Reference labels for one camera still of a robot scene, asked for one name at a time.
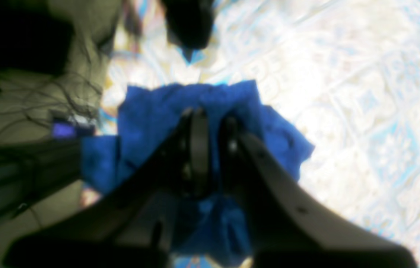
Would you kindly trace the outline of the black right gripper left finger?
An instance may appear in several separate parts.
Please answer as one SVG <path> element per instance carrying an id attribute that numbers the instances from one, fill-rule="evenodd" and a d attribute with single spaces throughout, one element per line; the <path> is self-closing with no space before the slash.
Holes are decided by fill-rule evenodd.
<path id="1" fill-rule="evenodd" d="M 210 191 L 208 118 L 186 109 L 134 175 L 98 203 L 15 241 L 6 268 L 165 268 L 179 208 Z"/>

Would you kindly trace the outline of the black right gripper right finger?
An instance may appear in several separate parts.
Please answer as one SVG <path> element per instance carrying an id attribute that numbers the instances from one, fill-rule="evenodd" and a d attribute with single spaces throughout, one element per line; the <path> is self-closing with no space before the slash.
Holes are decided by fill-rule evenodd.
<path id="1" fill-rule="evenodd" d="M 404 247 L 331 212 L 234 117 L 220 125 L 225 191 L 244 211 L 254 268 L 416 268 Z"/>

